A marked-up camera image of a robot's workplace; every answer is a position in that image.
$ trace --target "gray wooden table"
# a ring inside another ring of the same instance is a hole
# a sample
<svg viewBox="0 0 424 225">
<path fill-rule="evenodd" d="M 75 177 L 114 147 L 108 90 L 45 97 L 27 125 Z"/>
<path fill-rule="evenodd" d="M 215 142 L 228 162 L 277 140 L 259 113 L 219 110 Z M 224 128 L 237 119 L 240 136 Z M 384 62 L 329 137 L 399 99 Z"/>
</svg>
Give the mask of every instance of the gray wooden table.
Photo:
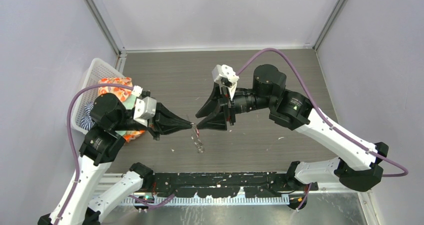
<svg viewBox="0 0 424 225">
<path fill-rule="evenodd" d="M 150 90 L 152 97 L 181 118 L 195 113 L 209 97 L 212 69 L 227 64 L 238 70 L 256 51 L 192 51 L 130 53 L 123 74 L 134 85 Z M 336 119 L 321 69 L 312 49 L 284 50 L 305 80 L 321 109 Z M 260 56 L 241 75 L 238 87 L 251 88 L 253 71 L 261 64 L 275 65 L 287 75 L 286 87 L 304 94 L 289 66 L 275 53 Z M 135 162 L 156 172 L 286 171 L 292 161 L 315 162 L 335 155 L 314 140 L 274 124 L 269 110 L 236 116 L 228 131 L 201 130 L 205 152 L 197 153 L 189 130 L 155 141 L 143 134 L 126 144 L 109 172 L 124 173 Z"/>
</svg>

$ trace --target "white panel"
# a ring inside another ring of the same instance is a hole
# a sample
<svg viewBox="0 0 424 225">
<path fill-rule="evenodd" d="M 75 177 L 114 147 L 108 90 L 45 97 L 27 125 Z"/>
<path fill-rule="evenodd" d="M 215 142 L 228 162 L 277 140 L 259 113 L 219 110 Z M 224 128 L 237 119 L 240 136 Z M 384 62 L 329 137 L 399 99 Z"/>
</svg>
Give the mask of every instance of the white panel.
<svg viewBox="0 0 424 225">
<path fill-rule="evenodd" d="M 0 14 L 0 224 L 35 224 L 73 174 L 65 116 L 80 77 L 116 56 L 84 0 L 0 0 Z"/>
<path fill-rule="evenodd" d="M 312 46 L 337 0 L 102 0 L 127 50 Z"/>
<path fill-rule="evenodd" d="M 424 0 L 348 0 L 318 51 L 340 124 L 385 142 L 409 169 L 372 189 L 382 225 L 423 223 L 423 8 Z"/>
</svg>

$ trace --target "gray floor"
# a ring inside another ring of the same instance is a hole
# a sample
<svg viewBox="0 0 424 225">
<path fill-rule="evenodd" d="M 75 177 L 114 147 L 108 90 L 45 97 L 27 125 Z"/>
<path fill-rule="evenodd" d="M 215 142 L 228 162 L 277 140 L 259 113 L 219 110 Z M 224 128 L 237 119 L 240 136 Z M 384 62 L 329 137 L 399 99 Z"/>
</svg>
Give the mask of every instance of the gray floor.
<svg viewBox="0 0 424 225">
<path fill-rule="evenodd" d="M 198 122 L 195 113 L 209 97 L 212 69 L 227 64 L 240 68 L 256 51 L 193 51 L 130 53 L 123 74 L 134 85 L 150 90 L 152 97 L 182 118 Z M 336 119 L 333 106 L 312 49 L 285 50 L 305 80 L 321 109 Z M 275 53 L 260 56 L 241 75 L 238 87 L 251 88 L 253 71 L 261 64 L 272 64 L 287 75 L 286 87 L 303 90 L 284 60 Z M 144 134 L 126 144 L 109 172 L 124 173 L 135 162 L 156 172 L 239 172 L 286 171 L 292 161 L 316 162 L 335 157 L 314 140 L 282 128 L 268 119 L 263 109 L 236 117 L 229 131 L 201 130 L 205 152 L 197 153 L 191 132 L 180 131 L 155 141 Z"/>
<path fill-rule="evenodd" d="M 106 224 L 125 225 L 366 225 L 357 193 L 311 193 L 299 213 L 285 205 L 165 206 L 147 213 L 117 207 Z"/>
</svg>

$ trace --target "orange and white fabric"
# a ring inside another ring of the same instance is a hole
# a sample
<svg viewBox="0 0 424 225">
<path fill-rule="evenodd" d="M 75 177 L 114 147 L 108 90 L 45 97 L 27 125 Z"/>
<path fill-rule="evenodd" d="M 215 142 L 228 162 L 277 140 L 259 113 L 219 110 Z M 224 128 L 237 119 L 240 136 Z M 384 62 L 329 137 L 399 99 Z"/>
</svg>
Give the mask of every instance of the orange and white fabric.
<svg viewBox="0 0 424 225">
<path fill-rule="evenodd" d="M 125 86 L 132 87 L 133 82 L 131 77 L 112 77 L 112 78 L 102 78 L 98 81 L 99 84 L 121 84 Z M 115 94 L 121 102 L 127 100 L 127 98 L 131 95 L 131 90 L 120 88 L 120 87 L 112 87 L 112 86 L 102 86 L 98 88 L 98 95 L 103 95 L 107 93 Z"/>
</svg>

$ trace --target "striped cloth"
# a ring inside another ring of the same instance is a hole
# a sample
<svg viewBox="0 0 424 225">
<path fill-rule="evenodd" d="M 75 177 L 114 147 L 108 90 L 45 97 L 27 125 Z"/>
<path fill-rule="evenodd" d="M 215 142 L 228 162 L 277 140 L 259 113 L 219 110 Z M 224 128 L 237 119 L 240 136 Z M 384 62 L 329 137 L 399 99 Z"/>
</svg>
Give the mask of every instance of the striped cloth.
<svg viewBox="0 0 424 225">
<path fill-rule="evenodd" d="M 94 126 L 94 121 L 90 116 L 90 112 L 94 107 L 94 102 L 89 102 L 84 106 L 85 116 L 81 118 L 81 128 L 85 130 L 90 130 Z"/>
</svg>

